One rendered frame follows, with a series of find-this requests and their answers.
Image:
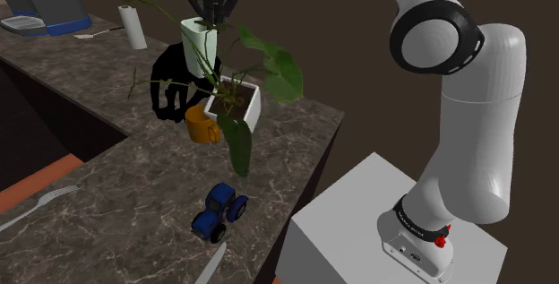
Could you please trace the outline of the white paper towel roll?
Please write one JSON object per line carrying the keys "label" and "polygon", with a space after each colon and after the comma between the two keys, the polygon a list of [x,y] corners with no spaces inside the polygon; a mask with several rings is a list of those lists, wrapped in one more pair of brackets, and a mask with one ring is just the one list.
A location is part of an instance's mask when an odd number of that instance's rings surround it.
{"label": "white paper towel roll", "polygon": [[130,5],[121,5],[118,7],[118,11],[132,49],[146,49],[147,43],[137,10]]}

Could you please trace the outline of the black figure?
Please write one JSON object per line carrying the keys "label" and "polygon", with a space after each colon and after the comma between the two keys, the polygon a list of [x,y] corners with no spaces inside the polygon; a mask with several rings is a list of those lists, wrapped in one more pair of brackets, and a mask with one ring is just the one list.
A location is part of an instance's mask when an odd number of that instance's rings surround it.
{"label": "black figure", "polygon": [[[158,57],[152,67],[150,76],[150,98],[152,109],[160,120],[173,120],[180,123],[185,120],[188,108],[208,98],[213,85],[206,78],[197,78],[188,70],[182,42],[169,45]],[[167,105],[159,106],[159,86],[164,81]]]}

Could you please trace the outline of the plant in white square pot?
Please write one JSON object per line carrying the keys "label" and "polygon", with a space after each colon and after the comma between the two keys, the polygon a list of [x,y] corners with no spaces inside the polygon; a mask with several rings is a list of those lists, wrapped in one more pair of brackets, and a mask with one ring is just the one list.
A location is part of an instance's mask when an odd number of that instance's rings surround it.
{"label": "plant in white square pot", "polygon": [[[180,22],[173,17],[168,18],[180,31]],[[218,35],[229,29],[231,25],[223,22],[210,25],[202,20],[209,30],[216,30]],[[303,97],[304,81],[300,68],[293,56],[284,48],[256,37],[246,26],[238,26],[237,42],[243,47],[257,50],[263,54],[263,60],[244,70],[232,72],[229,76],[223,73],[223,66],[218,63],[214,72],[205,74],[213,85],[204,113],[216,121],[221,134],[229,147],[229,156],[235,172],[247,176],[252,153],[252,133],[261,112],[260,87],[247,79],[253,74],[265,74],[264,89],[272,97],[283,103],[293,102]]]}

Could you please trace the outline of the orange mug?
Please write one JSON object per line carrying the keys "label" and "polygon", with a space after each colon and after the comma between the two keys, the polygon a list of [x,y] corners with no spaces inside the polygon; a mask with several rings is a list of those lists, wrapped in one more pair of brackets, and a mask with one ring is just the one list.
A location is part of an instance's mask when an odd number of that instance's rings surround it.
{"label": "orange mug", "polygon": [[218,143],[221,140],[221,131],[216,121],[207,117],[203,110],[204,105],[198,104],[185,112],[190,139],[196,143]]}

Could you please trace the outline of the blue toy tractor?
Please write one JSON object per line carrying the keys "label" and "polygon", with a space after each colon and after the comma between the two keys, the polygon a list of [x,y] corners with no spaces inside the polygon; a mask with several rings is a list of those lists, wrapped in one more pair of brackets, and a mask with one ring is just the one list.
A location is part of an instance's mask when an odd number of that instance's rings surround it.
{"label": "blue toy tractor", "polygon": [[248,197],[237,196],[236,190],[226,183],[211,188],[205,199],[205,208],[192,220],[191,232],[205,242],[218,243],[226,233],[225,221],[235,222],[246,209]]}

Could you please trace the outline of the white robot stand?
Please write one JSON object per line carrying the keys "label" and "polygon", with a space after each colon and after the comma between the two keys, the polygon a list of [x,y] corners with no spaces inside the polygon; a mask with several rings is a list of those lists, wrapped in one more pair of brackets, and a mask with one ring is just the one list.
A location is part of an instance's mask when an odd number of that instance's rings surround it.
{"label": "white robot stand", "polygon": [[[378,217],[415,184],[376,153],[289,222],[276,275],[281,284],[426,284],[384,252]],[[462,220],[451,224],[453,270],[434,284],[497,284],[505,245]]]}

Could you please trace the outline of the silver slotted spatula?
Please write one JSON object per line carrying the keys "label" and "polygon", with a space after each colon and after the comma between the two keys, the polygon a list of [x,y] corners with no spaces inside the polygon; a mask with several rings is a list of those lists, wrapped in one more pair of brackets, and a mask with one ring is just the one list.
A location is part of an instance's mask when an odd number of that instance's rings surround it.
{"label": "silver slotted spatula", "polygon": [[79,187],[77,185],[69,185],[69,186],[59,188],[59,189],[56,189],[54,191],[51,191],[51,192],[48,192],[48,193],[42,195],[38,199],[37,204],[33,208],[31,208],[28,211],[25,211],[23,214],[19,215],[18,217],[14,218],[14,219],[11,219],[10,221],[8,221],[5,224],[3,224],[2,226],[0,226],[0,232],[6,230],[7,228],[12,226],[16,222],[20,221],[21,219],[27,217],[28,215],[30,215],[32,212],[34,212],[38,208],[40,208],[40,207],[48,204],[49,202],[53,201],[55,198],[57,198],[59,196],[62,196],[62,195],[65,195],[65,194],[76,192],[78,190],[79,190]]}

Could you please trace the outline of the silver knife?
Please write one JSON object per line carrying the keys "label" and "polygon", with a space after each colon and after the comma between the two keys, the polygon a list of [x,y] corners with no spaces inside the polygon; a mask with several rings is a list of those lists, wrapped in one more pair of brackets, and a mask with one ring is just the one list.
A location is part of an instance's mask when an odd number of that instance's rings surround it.
{"label": "silver knife", "polygon": [[222,260],[225,252],[227,250],[227,243],[223,242],[219,248],[216,250],[214,255],[208,261],[204,269],[202,270],[199,277],[196,279],[194,284],[208,284],[211,276],[217,270],[220,261]]}

